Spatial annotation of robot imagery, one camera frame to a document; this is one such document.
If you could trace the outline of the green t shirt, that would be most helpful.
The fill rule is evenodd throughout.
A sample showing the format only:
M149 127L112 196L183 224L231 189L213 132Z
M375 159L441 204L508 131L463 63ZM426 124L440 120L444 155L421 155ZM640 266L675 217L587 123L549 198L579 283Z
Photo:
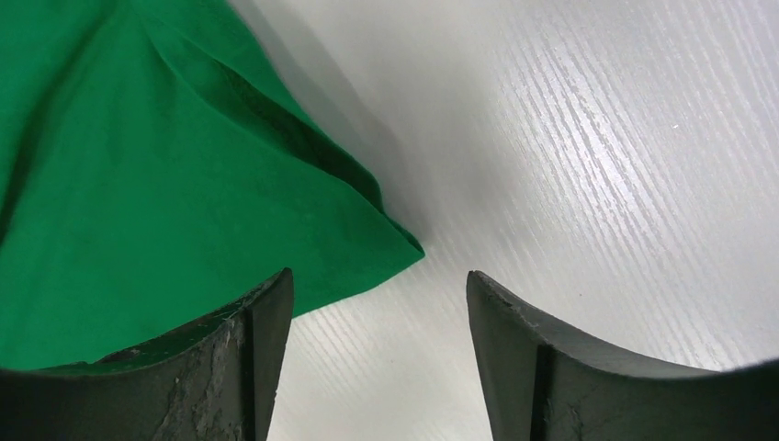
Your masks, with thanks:
M288 267L295 313L423 257L225 1L1 4L1 364L94 361Z

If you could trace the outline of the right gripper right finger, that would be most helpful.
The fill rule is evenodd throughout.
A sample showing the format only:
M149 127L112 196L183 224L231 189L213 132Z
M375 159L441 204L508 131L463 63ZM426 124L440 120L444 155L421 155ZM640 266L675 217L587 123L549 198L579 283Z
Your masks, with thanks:
M776 361L716 372L610 344L480 271L469 326L496 440L775 440Z

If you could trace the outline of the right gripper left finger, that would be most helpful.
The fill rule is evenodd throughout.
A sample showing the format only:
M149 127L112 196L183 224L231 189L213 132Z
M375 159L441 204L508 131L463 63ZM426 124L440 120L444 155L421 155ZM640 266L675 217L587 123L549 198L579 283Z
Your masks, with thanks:
M105 356L1 372L4 440L264 440L294 303L283 269L239 299Z

